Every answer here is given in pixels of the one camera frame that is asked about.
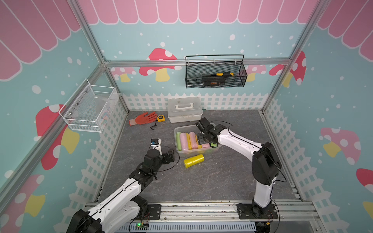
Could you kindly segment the yellow trash bag roll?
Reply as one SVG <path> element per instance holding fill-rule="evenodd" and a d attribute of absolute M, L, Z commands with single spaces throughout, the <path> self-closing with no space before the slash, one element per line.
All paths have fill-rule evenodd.
<path fill-rule="evenodd" d="M 199 154 L 199 155 L 196 155 L 196 156 L 193 156 L 193 157 L 190 157 L 188 159 L 185 159 L 184 160 L 184 165 L 185 165 L 185 168 L 190 168 L 194 165 L 197 165 L 199 163 L 202 163 L 205 161 L 205 158 L 202 154 Z"/>
<path fill-rule="evenodd" d="M 196 142 L 197 142 L 197 147 L 198 147 L 199 149 L 201 149 L 202 146 L 199 144 L 199 140 L 198 140 L 198 137 L 197 137 L 197 136 L 196 136 Z"/>
<path fill-rule="evenodd" d="M 191 150 L 192 149 L 192 145 L 191 145 L 191 140 L 190 140 L 190 136 L 189 136 L 188 133 L 186 133 L 186 137 L 187 137 L 188 149 Z"/>

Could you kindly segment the pale green trash bag roll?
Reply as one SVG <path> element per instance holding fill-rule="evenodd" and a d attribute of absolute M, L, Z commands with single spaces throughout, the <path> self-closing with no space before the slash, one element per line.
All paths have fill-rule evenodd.
<path fill-rule="evenodd" d="M 182 150 L 180 134 L 181 134 L 180 132 L 176 133 L 176 146 L 178 150 Z"/>

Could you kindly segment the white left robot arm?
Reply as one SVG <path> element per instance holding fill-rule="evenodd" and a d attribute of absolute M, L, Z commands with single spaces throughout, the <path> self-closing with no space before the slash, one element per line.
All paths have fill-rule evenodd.
<path fill-rule="evenodd" d="M 68 233 L 114 233 L 122 225 L 147 214 L 148 202 L 139 194 L 156 179 L 163 165 L 175 161 L 175 150 L 150 146 L 144 160 L 129 178 L 101 203 L 88 211 L 78 210 L 68 226 Z"/>

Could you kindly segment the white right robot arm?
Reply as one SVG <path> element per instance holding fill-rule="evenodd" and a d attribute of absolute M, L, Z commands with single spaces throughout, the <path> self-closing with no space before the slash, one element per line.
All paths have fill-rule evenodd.
<path fill-rule="evenodd" d="M 229 127 L 213 125 L 203 117 L 196 122 L 199 135 L 211 146 L 227 146 L 252 162 L 252 175 L 256 180 L 255 194 L 249 211 L 254 217 L 261 218 L 271 212 L 272 192 L 276 182 L 286 183 L 282 164 L 272 143 L 264 144 L 246 139 L 233 133 Z"/>

